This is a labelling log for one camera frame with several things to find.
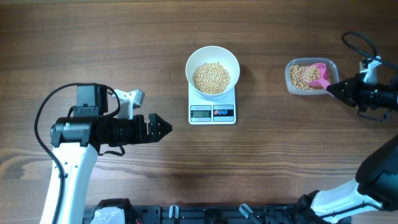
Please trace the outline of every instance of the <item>white bracket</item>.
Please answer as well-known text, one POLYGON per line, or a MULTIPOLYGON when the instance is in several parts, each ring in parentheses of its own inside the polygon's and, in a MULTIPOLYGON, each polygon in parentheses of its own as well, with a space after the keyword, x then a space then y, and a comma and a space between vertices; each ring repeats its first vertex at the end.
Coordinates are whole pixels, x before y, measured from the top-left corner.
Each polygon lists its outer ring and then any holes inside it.
POLYGON ((118 118, 132 119, 133 109, 140 108, 144 101, 145 93, 142 90, 133 90, 129 93, 121 90, 115 90, 120 100, 120 112, 118 118))
POLYGON ((363 79, 365 83, 377 84, 377 66, 379 65, 381 65, 381 62, 377 60, 373 60, 369 63, 368 68, 364 68, 362 62, 359 63, 359 71, 365 73, 365 78, 363 79))
POLYGON ((177 205, 172 205, 170 206, 169 209, 169 218, 175 218, 178 219, 180 213, 180 208, 177 205))
POLYGON ((124 211, 116 207, 98 209, 91 224, 124 224, 124 211))

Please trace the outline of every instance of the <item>clear plastic container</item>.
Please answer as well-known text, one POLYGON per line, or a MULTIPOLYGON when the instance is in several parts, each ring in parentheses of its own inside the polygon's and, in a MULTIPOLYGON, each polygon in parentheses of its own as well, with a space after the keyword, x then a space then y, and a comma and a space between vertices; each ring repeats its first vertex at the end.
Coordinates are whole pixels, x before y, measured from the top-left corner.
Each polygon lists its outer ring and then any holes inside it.
POLYGON ((294 95, 320 95, 328 93, 326 90, 301 90, 293 86, 292 80, 290 79, 290 66, 310 66, 314 63, 324 63, 329 71, 330 83, 338 83, 340 79, 338 77, 337 66, 334 62, 327 58, 296 58, 286 65, 285 76, 287 91, 294 95))

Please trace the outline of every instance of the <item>black mount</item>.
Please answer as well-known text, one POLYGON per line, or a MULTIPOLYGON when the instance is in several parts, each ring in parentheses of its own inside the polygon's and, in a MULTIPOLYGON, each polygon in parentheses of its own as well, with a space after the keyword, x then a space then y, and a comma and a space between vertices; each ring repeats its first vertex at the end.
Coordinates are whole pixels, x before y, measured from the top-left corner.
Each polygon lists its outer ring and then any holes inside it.
POLYGON ((54 147, 65 142, 79 142, 82 147, 90 143, 99 152, 102 144, 116 147, 159 142, 172 131, 172 125, 155 113, 149 115, 148 124, 141 114, 132 119, 101 117, 108 111, 106 89, 96 83, 78 86, 74 117, 59 118, 51 127, 54 147))

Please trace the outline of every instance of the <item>plastic container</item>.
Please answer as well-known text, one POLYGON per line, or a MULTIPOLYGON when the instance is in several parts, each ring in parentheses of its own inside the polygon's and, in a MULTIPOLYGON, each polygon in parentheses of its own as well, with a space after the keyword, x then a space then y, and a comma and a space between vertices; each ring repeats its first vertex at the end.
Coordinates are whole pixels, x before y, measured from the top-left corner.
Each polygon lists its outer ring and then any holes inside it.
POLYGON ((296 58, 289 62, 286 65, 285 69, 285 77, 286 77, 286 85, 287 91, 294 95, 320 95, 320 94, 327 94, 326 90, 301 90, 296 88, 292 84, 292 80, 290 79, 290 66, 292 65, 299 65, 299 66, 310 66, 314 63, 324 63, 326 68, 329 71, 330 77, 330 84, 340 82, 340 78, 338 76, 337 66, 334 62, 327 58, 296 58))
POLYGON ((206 99, 218 98, 224 95, 226 92, 230 91, 238 82, 239 74, 240 67, 238 60, 236 60, 236 57, 229 50, 217 46, 207 46, 198 49, 191 55, 191 57, 189 57, 187 65, 185 66, 185 75, 187 76, 189 85, 193 87, 195 92, 198 93, 200 97, 206 99), (219 62, 228 71, 230 76, 230 83, 222 93, 207 94, 195 88, 195 84, 193 82, 193 74, 195 73, 197 67, 203 65, 205 62, 219 62))

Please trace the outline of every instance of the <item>cable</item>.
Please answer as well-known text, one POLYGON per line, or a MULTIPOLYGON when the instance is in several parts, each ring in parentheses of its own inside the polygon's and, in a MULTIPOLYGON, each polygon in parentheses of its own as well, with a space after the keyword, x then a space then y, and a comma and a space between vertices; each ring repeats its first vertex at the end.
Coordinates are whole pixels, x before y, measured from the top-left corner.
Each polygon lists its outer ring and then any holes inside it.
POLYGON ((73 112, 73 110, 76 108, 76 106, 71 106, 70 108, 69 108, 69 111, 68 111, 68 118, 70 117, 70 115, 72 114, 72 112, 73 112))
POLYGON ((119 148, 120 148, 121 153, 120 152, 115 152, 115 151, 105 151, 104 153, 98 153, 98 155, 99 156, 103 156, 104 154, 112 154, 112 155, 115 155, 115 156, 123 156, 126 152, 125 152, 123 146, 119 146, 119 148))
POLYGON ((111 87, 107 86, 107 89, 111 90, 111 92, 116 96, 116 100, 118 101, 118 108, 115 111, 113 111, 112 113, 101 116, 101 118, 103 118, 103 119, 113 118, 114 116, 118 115, 118 113, 120 112, 120 99, 119 99, 118 95, 111 87))
POLYGON ((364 208, 364 207, 366 207, 366 206, 373 207, 373 208, 375 208, 375 209, 377 209, 377 210, 379 210, 379 211, 383 211, 383 210, 384 210, 383 208, 378 207, 378 206, 375 205, 375 204, 363 202, 363 203, 360 204, 360 205, 357 205, 357 206, 354 206, 354 207, 351 207, 351 208, 344 209, 344 210, 342 210, 342 211, 340 211, 340 212, 333 212, 333 213, 331 213, 331 214, 322 215, 322 216, 320 216, 320 218, 335 217, 336 215, 341 215, 341 214, 344 214, 344 213, 347 213, 347 212, 350 212, 350 211, 353 211, 353 210, 357 210, 357 209, 359 209, 359 208, 364 208))
POLYGON ((361 54, 361 55, 363 55, 363 56, 365 56, 367 58, 371 58, 371 59, 373 59, 375 61, 378 61, 378 62, 382 63, 383 65, 387 65, 387 66, 389 66, 389 67, 391 67, 391 68, 393 68, 395 70, 398 70, 398 66, 397 65, 395 65, 395 64, 393 64, 391 62, 388 62, 388 61, 385 61, 385 60, 377 58, 377 56, 379 55, 377 47, 365 35, 363 35, 363 34, 361 34, 359 32, 355 32, 355 31, 348 31, 348 32, 345 32, 343 35, 341 35, 341 40, 343 41, 343 43, 345 45, 347 45, 349 48, 353 49, 357 53, 359 53, 359 54, 361 54), (366 52, 363 52, 362 50, 359 50, 357 47, 355 47, 352 44, 348 43, 347 40, 345 39, 345 37, 347 35, 354 35, 354 36, 359 37, 359 38, 363 39, 364 41, 366 41, 371 46, 371 48, 373 49, 373 56, 368 54, 368 53, 366 53, 366 52))
MULTIPOLYGON (((47 147, 47 146, 44 144, 44 142, 41 140, 41 138, 40 138, 40 136, 39 136, 39 130, 38 130, 37 126, 38 126, 40 114, 42 113, 42 110, 43 110, 43 108, 44 108, 44 105, 46 104, 46 102, 48 102, 48 100, 51 98, 51 96, 53 96, 56 92, 58 92, 58 91, 60 91, 60 90, 62 90, 62 89, 64 89, 64 88, 66 88, 66 87, 78 86, 78 85, 84 85, 84 83, 70 83, 70 84, 66 84, 66 85, 63 85, 63 86, 61 86, 61 87, 55 89, 53 92, 51 92, 51 93, 44 99, 43 103, 40 105, 40 108, 39 108, 39 110, 38 110, 38 112, 37 112, 37 114, 36 114, 36 119, 35 119, 35 124, 34 124, 34 131, 35 131, 35 136, 36 136, 37 141, 38 141, 39 144, 43 147, 44 151, 51 157, 51 159, 54 161, 55 165, 57 165, 58 170, 59 170, 59 173, 60 173, 60 190, 59 190, 59 193, 58 193, 57 206, 55 207, 55 213, 54 213, 54 216, 53 216, 52 224, 56 224, 56 223, 57 223, 58 216, 59 216, 59 213, 60 213, 60 207, 61 207, 62 200, 63 200, 63 190, 64 190, 64 188, 65 188, 65 171, 64 171, 64 169, 63 169, 63 167, 62 167, 61 162, 58 160, 58 158, 54 155, 54 153, 53 153, 50 149, 48 149, 48 147, 47 147)), ((113 90, 111 87, 108 87, 108 86, 107 86, 107 88, 108 88, 109 90, 111 90, 111 91, 116 95, 116 99, 117 99, 117 101, 118 101, 118 108, 117 108, 115 111, 113 111, 112 113, 102 116, 102 118, 108 118, 108 117, 111 117, 111 118, 112 118, 114 115, 118 114, 119 111, 120 111, 120 99, 119 99, 119 97, 117 96, 117 94, 114 92, 114 90, 113 90)))

